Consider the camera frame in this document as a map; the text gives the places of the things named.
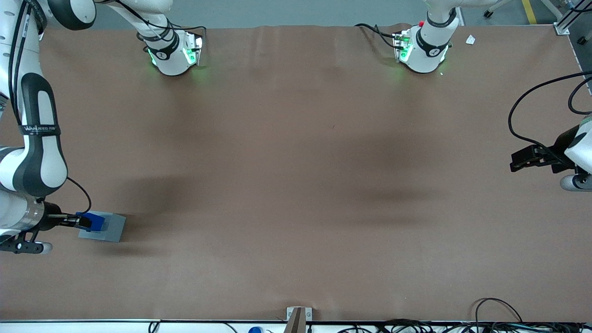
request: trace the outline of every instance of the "white paper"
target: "white paper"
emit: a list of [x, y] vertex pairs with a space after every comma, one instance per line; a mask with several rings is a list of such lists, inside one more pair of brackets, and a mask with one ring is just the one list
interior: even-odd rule
[[469, 35], [469, 38], [466, 39], [466, 42], [469, 45], [473, 45], [475, 44], [475, 37], [473, 37], [473, 35]]

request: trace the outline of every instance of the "brown table surface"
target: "brown table surface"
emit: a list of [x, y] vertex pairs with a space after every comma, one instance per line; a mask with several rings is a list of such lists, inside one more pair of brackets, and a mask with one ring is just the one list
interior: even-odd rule
[[[211, 30], [202, 66], [170, 78], [132, 31], [48, 31], [70, 176], [128, 221], [120, 244], [56, 228], [39, 236], [50, 255], [1, 253], [0, 317], [470, 319], [500, 297], [527, 321], [590, 320], [590, 195], [509, 170], [528, 143], [508, 111], [578, 71], [569, 40], [453, 41], [419, 75], [359, 28]], [[516, 130], [551, 144], [576, 125], [576, 84], [532, 94]], [[1, 130], [20, 145], [9, 113]], [[86, 207], [72, 184], [48, 201]], [[481, 318], [513, 319], [493, 304]]]

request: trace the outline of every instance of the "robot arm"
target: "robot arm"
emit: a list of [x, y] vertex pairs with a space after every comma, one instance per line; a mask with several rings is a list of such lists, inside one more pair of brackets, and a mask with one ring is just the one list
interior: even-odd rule
[[497, 0], [424, 0], [427, 20], [395, 36], [397, 60], [418, 73], [434, 71], [444, 61], [448, 43], [458, 27], [456, 7], [489, 6]]
[[[172, 27], [164, 16], [171, 0], [103, 0], [128, 20], [165, 75], [179, 75], [198, 62], [201, 36]], [[39, 231], [57, 225], [90, 227], [84, 216], [63, 214], [44, 201], [67, 179], [56, 103], [39, 63], [39, 36], [47, 17], [70, 30], [95, 21], [93, 0], [0, 0], [0, 116], [10, 103], [23, 135], [23, 147], [0, 146], [0, 251], [48, 253]]]
[[574, 170], [559, 181], [561, 188], [573, 192], [592, 191], [592, 117], [586, 116], [579, 126], [563, 132], [545, 149], [530, 145], [512, 154], [511, 172], [528, 167], [551, 166], [554, 174]]
[[202, 38], [175, 28], [164, 15], [172, 0], [106, 0], [102, 2], [125, 18], [147, 45], [152, 63], [169, 76], [183, 74], [199, 61]]

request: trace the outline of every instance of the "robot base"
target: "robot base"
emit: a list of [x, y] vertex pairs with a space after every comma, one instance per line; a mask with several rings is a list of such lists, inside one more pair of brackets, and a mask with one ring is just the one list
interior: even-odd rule
[[167, 76], [176, 76], [185, 73], [191, 66], [199, 65], [203, 38], [187, 31], [175, 31], [180, 43], [170, 55], [160, 51], [151, 51], [148, 54], [152, 58], [152, 64]]
[[409, 30], [402, 31], [401, 34], [393, 35], [394, 45], [403, 47], [403, 50], [395, 49], [395, 58], [414, 72], [433, 72], [440, 62], [444, 61], [448, 46], [435, 57], [427, 56], [426, 52], [417, 45], [416, 36], [419, 29], [420, 27], [415, 25]]

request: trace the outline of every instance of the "yellow floor stripe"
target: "yellow floor stripe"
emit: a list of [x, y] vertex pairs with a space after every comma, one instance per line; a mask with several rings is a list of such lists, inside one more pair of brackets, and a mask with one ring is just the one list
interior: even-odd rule
[[522, 5], [524, 6], [524, 11], [526, 11], [526, 17], [528, 17], [528, 23], [536, 24], [535, 12], [532, 11], [532, 6], [530, 5], [530, 1], [529, 0], [522, 0]]

